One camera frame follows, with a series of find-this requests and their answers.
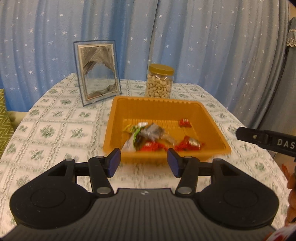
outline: plastic basket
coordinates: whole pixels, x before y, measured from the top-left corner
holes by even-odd
[[[192,127],[180,127],[180,119],[187,118]],[[142,121],[155,123],[164,128],[177,142],[184,136],[193,137],[205,143],[200,151],[180,151],[180,156],[194,156],[206,161],[217,154],[227,154],[231,148],[216,123],[200,102],[175,99],[142,97],[114,98],[107,125],[103,150],[109,154],[114,148],[122,148],[129,134],[123,132],[128,124]],[[122,162],[166,162],[165,151],[122,152]]]

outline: jar lid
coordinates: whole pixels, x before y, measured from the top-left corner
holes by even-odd
[[[173,75],[175,72],[174,68],[163,64],[151,64],[149,66],[149,71],[161,75]]]

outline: blue curtain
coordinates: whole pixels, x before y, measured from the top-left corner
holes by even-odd
[[[203,87],[247,126],[271,100],[288,29],[285,0],[4,0],[0,85],[28,111],[76,72],[73,41],[115,40],[121,79],[145,80],[149,63]]]

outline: white and green tablecloth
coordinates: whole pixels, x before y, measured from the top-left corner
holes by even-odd
[[[123,95],[144,96],[145,82],[122,80]],[[243,126],[215,98],[193,84],[173,84],[171,98],[204,104],[232,148],[221,157],[275,191],[280,200],[273,226],[280,228],[288,208],[287,181],[266,150],[236,139]],[[47,91],[28,112],[11,138],[0,160],[0,237],[15,226],[9,209],[13,192],[65,158],[85,162],[104,155],[102,151],[112,99],[83,107],[78,80],[71,74]],[[178,184],[164,164],[120,164],[110,180],[114,190],[124,188],[161,188]],[[200,177],[197,190],[209,185],[209,177]],[[88,177],[78,184],[91,190]]]

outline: jar of cashews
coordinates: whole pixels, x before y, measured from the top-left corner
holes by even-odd
[[[147,74],[145,96],[168,99],[174,81],[174,71],[167,65],[151,64]]]

